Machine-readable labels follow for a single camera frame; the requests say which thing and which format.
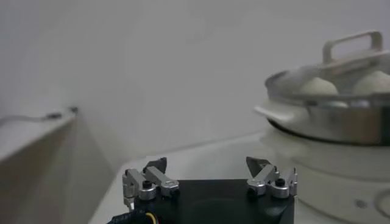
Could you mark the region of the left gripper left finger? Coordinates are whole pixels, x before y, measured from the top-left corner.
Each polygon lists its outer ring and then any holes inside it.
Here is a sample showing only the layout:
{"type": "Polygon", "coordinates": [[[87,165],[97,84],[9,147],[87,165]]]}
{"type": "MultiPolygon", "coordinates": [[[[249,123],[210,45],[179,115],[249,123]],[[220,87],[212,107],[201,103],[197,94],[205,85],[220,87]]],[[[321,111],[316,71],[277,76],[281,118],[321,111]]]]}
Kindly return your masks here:
{"type": "Polygon", "coordinates": [[[158,196],[176,198],[180,194],[178,180],[165,175],[168,160],[166,157],[149,161],[141,170],[126,169],[122,175],[124,205],[129,210],[136,208],[135,201],[152,202],[158,196]]]}

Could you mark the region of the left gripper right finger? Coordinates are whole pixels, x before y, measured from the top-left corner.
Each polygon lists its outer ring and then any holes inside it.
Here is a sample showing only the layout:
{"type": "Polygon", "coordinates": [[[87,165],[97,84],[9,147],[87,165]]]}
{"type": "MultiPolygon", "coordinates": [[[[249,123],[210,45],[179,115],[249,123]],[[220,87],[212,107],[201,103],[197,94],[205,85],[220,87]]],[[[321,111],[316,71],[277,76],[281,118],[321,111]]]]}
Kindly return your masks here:
{"type": "Polygon", "coordinates": [[[266,159],[247,156],[246,164],[251,178],[246,181],[249,197],[258,198],[270,193],[277,199],[286,199],[297,195],[297,172],[288,167],[282,171],[266,159]]]}

